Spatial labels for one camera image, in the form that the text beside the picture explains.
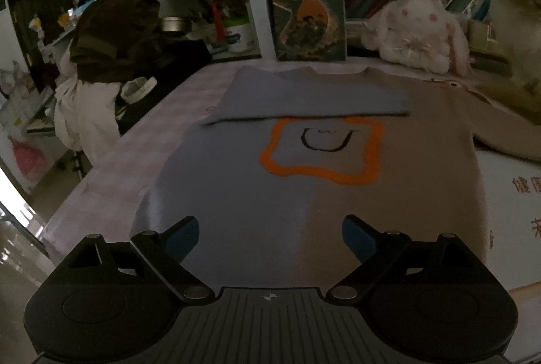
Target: screw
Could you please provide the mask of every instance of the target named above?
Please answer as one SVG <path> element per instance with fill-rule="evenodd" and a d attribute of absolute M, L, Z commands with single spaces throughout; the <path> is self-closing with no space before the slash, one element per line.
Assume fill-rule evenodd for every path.
<path fill-rule="evenodd" d="M 190 300 L 202 300 L 210 295 L 210 291 L 204 286 L 190 286 L 184 290 L 184 297 Z"/>
<path fill-rule="evenodd" d="M 357 290 L 350 286 L 337 286 L 331 291 L 331 295 L 338 300 L 351 300 L 357 297 Z"/>

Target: sweater sleeve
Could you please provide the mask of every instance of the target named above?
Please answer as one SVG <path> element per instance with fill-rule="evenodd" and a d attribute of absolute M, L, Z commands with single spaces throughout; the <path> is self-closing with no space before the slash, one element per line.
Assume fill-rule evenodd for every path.
<path fill-rule="evenodd" d="M 507 155 L 541 162 L 541 126 L 484 103 L 462 89 L 447 91 L 452 91 L 455 108 L 474 138 Z"/>

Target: stainless steel bowl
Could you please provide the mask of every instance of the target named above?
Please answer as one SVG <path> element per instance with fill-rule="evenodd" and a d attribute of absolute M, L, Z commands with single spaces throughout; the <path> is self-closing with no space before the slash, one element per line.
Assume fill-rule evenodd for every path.
<path fill-rule="evenodd" d="M 177 33 L 190 33 L 191 22 L 181 17 L 168 17 L 162 18 L 161 22 L 162 31 L 177 32 Z"/>

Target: harry potter book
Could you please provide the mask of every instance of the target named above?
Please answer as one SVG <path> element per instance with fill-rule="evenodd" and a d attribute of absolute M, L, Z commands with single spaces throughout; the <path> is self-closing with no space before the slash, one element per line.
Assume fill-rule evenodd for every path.
<path fill-rule="evenodd" d="M 280 60 L 346 60 L 344 0 L 273 0 Z"/>

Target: pink bag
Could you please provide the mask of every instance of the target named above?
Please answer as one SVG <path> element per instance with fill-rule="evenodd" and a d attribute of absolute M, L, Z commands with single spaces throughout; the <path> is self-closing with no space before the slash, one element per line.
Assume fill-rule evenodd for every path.
<path fill-rule="evenodd" d="M 34 149 L 30 144 L 22 143 L 9 136 L 13 146 L 15 161 L 24 177 L 30 181 L 38 181 L 47 167 L 42 151 Z"/>

